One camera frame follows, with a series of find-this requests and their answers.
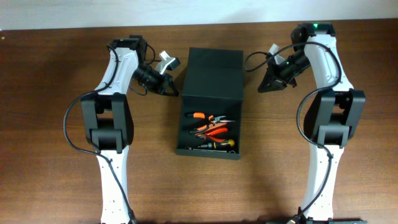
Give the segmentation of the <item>black gift box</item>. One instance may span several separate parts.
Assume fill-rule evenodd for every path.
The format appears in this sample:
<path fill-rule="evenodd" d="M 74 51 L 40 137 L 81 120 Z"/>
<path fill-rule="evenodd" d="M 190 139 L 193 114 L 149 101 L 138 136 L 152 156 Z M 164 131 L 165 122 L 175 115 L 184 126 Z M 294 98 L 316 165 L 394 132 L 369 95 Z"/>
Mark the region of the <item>black gift box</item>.
<path fill-rule="evenodd" d="M 240 153 L 241 118 L 244 98 L 243 51 L 190 48 L 182 91 L 182 107 L 178 129 L 176 153 L 180 156 L 211 157 L 238 160 Z M 220 139 L 232 139 L 235 145 L 227 151 L 235 154 L 185 150 L 197 148 L 210 140 L 189 134 L 192 129 L 208 124 L 207 120 L 188 118 L 187 114 L 202 112 L 225 116 L 234 120 L 221 128 L 228 132 L 216 135 Z"/>

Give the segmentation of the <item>orange black long-nose pliers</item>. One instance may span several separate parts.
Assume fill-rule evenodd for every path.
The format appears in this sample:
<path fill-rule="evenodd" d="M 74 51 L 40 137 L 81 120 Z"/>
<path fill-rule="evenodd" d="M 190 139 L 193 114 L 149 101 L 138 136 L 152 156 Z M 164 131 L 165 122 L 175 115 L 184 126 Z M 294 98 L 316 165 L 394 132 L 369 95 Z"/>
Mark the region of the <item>orange black long-nose pliers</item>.
<path fill-rule="evenodd" d="M 214 116 L 212 114 L 206 114 L 206 113 L 202 113 L 202 112 L 189 113 L 189 114 L 187 114 L 187 117 L 188 118 L 196 118 L 196 119 L 204 119 L 204 120 L 208 121 L 208 124 L 211 124 L 211 123 L 227 123 L 228 124 L 228 123 L 234 122 L 234 120 L 225 119 L 225 116 Z M 188 133 L 197 135 L 197 134 L 203 134 L 203 133 L 208 132 L 208 131 L 200 131 L 201 127 L 192 129 Z"/>

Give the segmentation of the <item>orange socket rail set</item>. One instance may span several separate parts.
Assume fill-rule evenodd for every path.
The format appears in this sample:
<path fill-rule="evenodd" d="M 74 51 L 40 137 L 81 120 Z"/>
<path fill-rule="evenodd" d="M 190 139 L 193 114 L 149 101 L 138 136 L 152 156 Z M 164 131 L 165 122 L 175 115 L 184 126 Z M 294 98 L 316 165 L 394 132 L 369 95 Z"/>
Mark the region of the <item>orange socket rail set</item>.
<path fill-rule="evenodd" d="M 204 127 L 201 127 L 200 131 L 209 131 L 209 130 L 220 128 L 220 127 L 223 127 L 223 126 L 226 126 L 226 125 L 227 125 L 227 123 L 211 123 L 211 124 L 208 124 L 208 125 L 206 125 Z"/>

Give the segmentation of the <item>red handled cutting pliers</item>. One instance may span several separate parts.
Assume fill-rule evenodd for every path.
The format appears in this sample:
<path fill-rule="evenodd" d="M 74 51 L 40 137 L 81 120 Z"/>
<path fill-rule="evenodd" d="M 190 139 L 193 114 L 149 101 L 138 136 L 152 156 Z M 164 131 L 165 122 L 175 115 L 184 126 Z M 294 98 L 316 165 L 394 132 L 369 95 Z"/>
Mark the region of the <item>red handled cutting pliers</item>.
<path fill-rule="evenodd" d="M 212 131 L 208 131 L 208 132 L 203 133 L 203 134 L 197 134 L 196 137 L 197 138 L 203 138 L 205 140 L 210 140 L 210 141 L 213 141 L 213 142 L 226 143 L 226 142 L 228 142 L 226 139 L 217 138 L 216 135 L 224 134 L 224 133 L 227 133 L 227 132 L 228 132 L 227 128 L 217 128 L 217 129 L 214 129 Z"/>

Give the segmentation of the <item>silver ratchet wrench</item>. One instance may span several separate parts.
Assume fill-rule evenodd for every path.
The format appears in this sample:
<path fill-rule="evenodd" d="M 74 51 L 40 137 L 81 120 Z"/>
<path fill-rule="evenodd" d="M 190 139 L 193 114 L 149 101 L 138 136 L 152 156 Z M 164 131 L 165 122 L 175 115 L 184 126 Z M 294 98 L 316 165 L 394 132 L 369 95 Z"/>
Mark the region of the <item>silver ratchet wrench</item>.
<path fill-rule="evenodd" d="M 216 150 L 216 149 L 197 149 L 192 147 L 185 147 L 185 150 L 191 151 L 201 151 L 201 152 L 217 152 L 217 153 L 227 153 L 227 154 L 235 154 L 235 151 L 227 151 L 227 150 Z"/>

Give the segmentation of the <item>yellow black stubby screwdriver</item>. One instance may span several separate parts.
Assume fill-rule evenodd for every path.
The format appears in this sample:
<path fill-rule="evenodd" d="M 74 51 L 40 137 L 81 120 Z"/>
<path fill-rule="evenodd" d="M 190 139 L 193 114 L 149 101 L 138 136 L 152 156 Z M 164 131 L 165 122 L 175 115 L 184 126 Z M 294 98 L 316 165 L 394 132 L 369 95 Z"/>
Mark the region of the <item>yellow black stubby screwdriver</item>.
<path fill-rule="evenodd" d="M 199 149 L 214 149 L 214 150 L 221 150 L 221 149 L 229 149 L 234 147 L 235 141 L 232 139 L 224 140 L 221 142 L 218 141 L 210 141 L 206 144 L 199 145 Z"/>

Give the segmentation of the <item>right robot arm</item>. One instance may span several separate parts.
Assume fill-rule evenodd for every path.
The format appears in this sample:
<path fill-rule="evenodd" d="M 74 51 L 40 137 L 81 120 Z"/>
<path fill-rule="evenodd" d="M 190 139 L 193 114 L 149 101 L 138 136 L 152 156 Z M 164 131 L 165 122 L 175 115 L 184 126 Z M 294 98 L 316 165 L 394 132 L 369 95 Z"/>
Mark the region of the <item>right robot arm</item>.
<path fill-rule="evenodd" d="M 340 159 L 354 136 L 363 112 L 364 91 L 355 90 L 342 68 L 336 32 L 330 23 L 299 24 L 290 35 L 294 54 L 283 59 L 273 45 L 266 54 L 268 68 L 260 93 L 296 86 L 295 78 L 312 68 L 316 89 L 298 106 L 313 98 L 304 120 L 296 120 L 299 133 L 310 146 L 310 167 L 304 200 L 289 223 L 336 223 L 333 193 Z"/>

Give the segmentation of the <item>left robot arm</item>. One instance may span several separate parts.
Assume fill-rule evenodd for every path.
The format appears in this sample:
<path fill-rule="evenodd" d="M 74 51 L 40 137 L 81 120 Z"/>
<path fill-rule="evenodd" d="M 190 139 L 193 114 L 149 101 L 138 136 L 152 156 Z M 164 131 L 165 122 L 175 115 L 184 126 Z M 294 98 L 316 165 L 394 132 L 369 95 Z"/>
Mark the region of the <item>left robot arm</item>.
<path fill-rule="evenodd" d="M 95 90 L 81 98 L 86 140 L 93 146 L 101 174 L 101 223 L 135 223 L 127 187 L 127 156 L 134 138 L 134 123 L 127 102 L 131 80 L 146 92 L 178 96 L 169 70 L 179 65 L 161 53 L 156 67 L 146 61 L 149 44 L 140 35 L 115 39 L 109 46 L 109 64 Z"/>

